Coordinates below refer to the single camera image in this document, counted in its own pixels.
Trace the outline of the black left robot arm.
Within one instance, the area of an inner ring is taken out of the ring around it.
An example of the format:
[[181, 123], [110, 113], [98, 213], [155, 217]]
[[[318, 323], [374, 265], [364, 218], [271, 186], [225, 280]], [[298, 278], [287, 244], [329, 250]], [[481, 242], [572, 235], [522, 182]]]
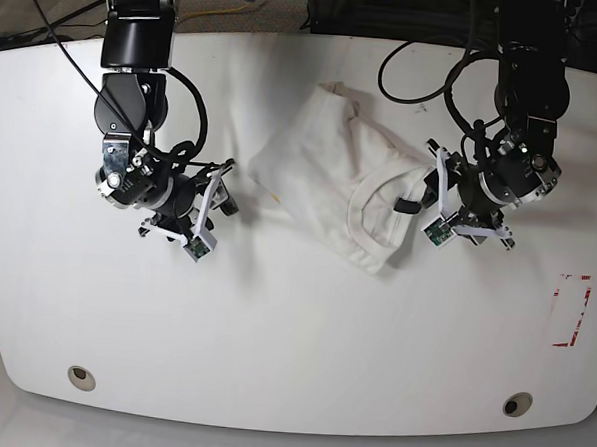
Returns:
[[[567, 42], [583, 0], [497, 0], [494, 7], [496, 47], [477, 51], [479, 0], [469, 0], [469, 37], [464, 55], [447, 74], [444, 85], [422, 97], [443, 97], [463, 142], [474, 153], [448, 152], [435, 140], [427, 145], [436, 168], [425, 179], [419, 201], [400, 198], [394, 211], [416, 215], [437, 207], [437, 216], [423, 231], [437, 247], [455, 237], [476, 246], [498, 239], [512, 250], [515, 242], [503, 211], [546, 197], [558, 184], [561, 167], [554, 160], [558, 121], [568, 109]], [[453, 84], [478, 61], [498, 65], [495, 119], [463, 118], [453, 100]]]

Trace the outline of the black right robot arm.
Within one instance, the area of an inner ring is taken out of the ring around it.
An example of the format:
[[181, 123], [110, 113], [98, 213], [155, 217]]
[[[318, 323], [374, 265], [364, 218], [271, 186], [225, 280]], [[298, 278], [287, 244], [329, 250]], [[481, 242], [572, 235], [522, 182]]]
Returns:
[[[101, 53], [103, 81], [94, 106], [103, 135], [99, 193], [117, 208], [146, 209], [140, 236], [159, 233], [199, 259], [216, 245], [211, 211], [238, 211], [223, 177], [235, 165], [198, 162], [208, 133], [206, 105], [196, 86], [171, 65], [179, 0], [106, 0], [107, 27]], [[185, 86], [196, 103], [193, 141], [170, 151], [155, 134], [168, 114], [167, 78]]]

